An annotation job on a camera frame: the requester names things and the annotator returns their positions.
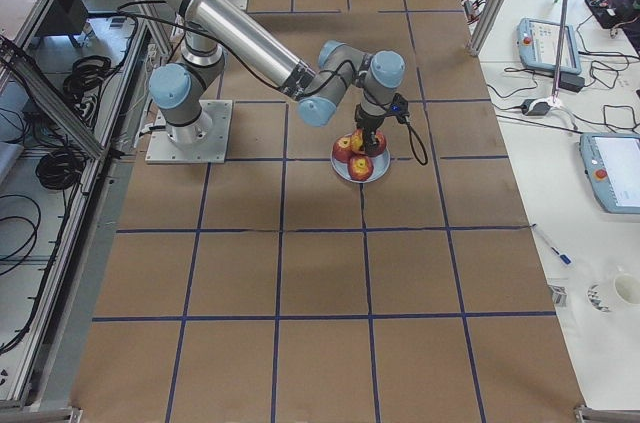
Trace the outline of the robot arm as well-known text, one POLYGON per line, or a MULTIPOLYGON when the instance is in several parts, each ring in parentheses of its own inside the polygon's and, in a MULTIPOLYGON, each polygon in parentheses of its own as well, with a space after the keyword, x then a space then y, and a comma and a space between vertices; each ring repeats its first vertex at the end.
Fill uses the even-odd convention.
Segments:
POLYGON ((308 125, 326 125, 350 86, 363 97, 355 109, 363 150, 373 157, 382 145, 376 135, 399 97, 405 62, 394 51, 375 54, 335 40, 327 41, 318 68, 283 46, 273 35, 230 0, 165 0, 190 33, 222 45, 251 72, 267 78, 268 86, 298 103, 308 125))

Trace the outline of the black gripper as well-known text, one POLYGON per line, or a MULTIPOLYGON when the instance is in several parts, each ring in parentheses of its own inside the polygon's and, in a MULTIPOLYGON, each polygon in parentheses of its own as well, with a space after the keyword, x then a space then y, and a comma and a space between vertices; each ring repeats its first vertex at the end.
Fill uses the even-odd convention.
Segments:
POLYGON ((374 155, 377 146, 375 134, 382 126, 385 116, 371 115, 363 109, 361 104, 358 104, 355 108, 354 118, 356 129, 363 130, 365 154, 369 157, 376 157, 374 155))

